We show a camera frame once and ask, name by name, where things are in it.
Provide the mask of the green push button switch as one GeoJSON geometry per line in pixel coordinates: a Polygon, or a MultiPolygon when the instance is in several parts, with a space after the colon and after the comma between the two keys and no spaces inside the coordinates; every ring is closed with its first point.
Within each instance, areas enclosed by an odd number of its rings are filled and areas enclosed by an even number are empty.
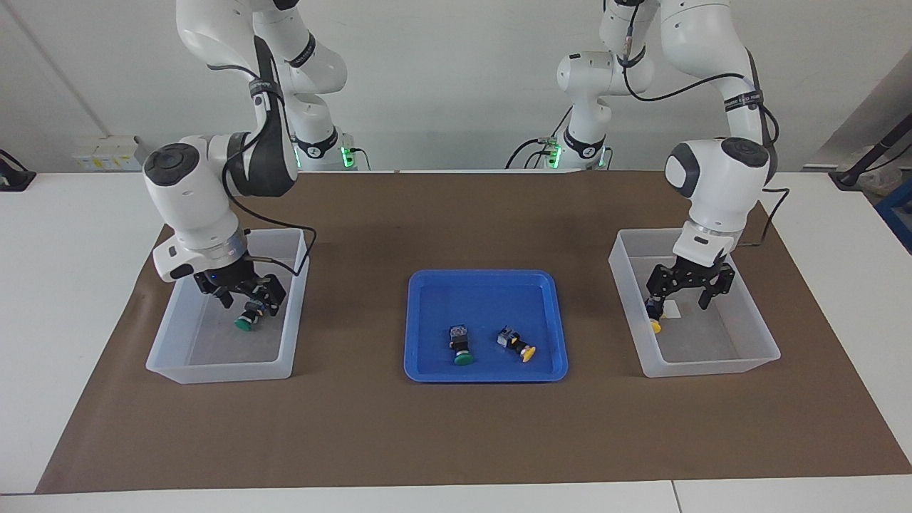
{"type": "Polygon", "coordinates": [[[455,365],[469,365],[475,362],[475,357],[470,353],[468,328],[464,324],[450,326],[449,348],[453,352],[455,365]]]}
{"type": "Polygon", "coordinates": [[[268,308],[263,302],[248,300],[248,302],[245,303],[241,314],[234,320],[234,325],[238,329],[241,329],[241,331],[253,331],[254,325],[257,325],[258,322],[260,322],[260,319],[264,318],[267,313],[268,308]]]}

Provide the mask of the translucent white plastic box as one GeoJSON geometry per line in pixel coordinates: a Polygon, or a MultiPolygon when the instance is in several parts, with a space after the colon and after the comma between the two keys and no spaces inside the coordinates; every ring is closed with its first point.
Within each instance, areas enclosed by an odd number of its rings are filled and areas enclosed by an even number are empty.
{"type": "Polygon", "coordinates": [[[226,309],[201,292],[191,276],[176,281],[145,367],[181,384],[276,380],[291,375],[305,299],[310,259],[304,235],[295,229],[254,230],[247,237],[254,256],[270,257],[296,269],[256,263],[260,276],[276,275],[286,298],[274,317],[265,315],[248,331],[235,321],[247,296],[235,295],[226,309]]]}
{"type": "Polygon", "coordinates": [[[674,265],[680,232],[622,229],[607,259],[645,376],[743,373],[778,360],[777,344],[740,275],[707,311],[698,306],[703,289],[671,294],[668,299],[677,301],[682,318],[662,318],[661,332],[653,333],[645,309],[647,280],[655,266],[674,265]]]}

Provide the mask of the blue plastic tray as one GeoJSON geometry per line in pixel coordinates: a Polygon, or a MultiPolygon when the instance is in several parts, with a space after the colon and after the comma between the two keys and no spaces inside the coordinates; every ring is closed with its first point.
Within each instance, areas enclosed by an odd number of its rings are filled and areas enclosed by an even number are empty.
{"type": "Polygon", "coordinates": [[[410,277],[404,371],[418,383],[553,383],[568,373],[556,282],[541,270],[410,277]]]}

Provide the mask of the black stand pole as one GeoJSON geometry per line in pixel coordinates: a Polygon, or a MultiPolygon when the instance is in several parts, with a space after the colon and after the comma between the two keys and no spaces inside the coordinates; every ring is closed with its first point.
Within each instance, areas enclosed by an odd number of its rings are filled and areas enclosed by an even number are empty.
{"type": "Polygon", "coordinates": [[[828,173],[831,181],[841,191],[855,190],[860,176],[872,171],[873,164],[891,150],[910,130],[912,130],[912,113],[909,113],[902,121],[899,121],[883,139],[880,139],[870,150],[867,150],[846,171],[828,173]]]}

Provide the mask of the brown paper table mat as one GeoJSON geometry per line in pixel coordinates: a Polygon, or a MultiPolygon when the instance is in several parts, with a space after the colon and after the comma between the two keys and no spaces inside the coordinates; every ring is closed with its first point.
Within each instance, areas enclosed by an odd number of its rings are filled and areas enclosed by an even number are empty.
{"type": "Polygon", "coordinates": [[[292,376],[182,385],[148,371],[172,287],[147,261],[37,493],[912,473],[776,233],[734,261],[781,358],[642,374],[607,257],[620,229],[681,226],[688,203],[659,172],[306,173],[244,203],[318,232],[292,376]],[[408,379],[421,269],[551,275],[567,376],[408,379]]]}

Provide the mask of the black desk clamp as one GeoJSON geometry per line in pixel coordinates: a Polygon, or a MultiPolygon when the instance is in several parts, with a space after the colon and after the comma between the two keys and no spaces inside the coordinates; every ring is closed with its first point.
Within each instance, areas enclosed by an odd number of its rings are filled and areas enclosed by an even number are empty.
{"type": "Polygon", "coordinates": [[[0,192],[25,192],[36,176],[36,172],[0,148],[0,192]]]}

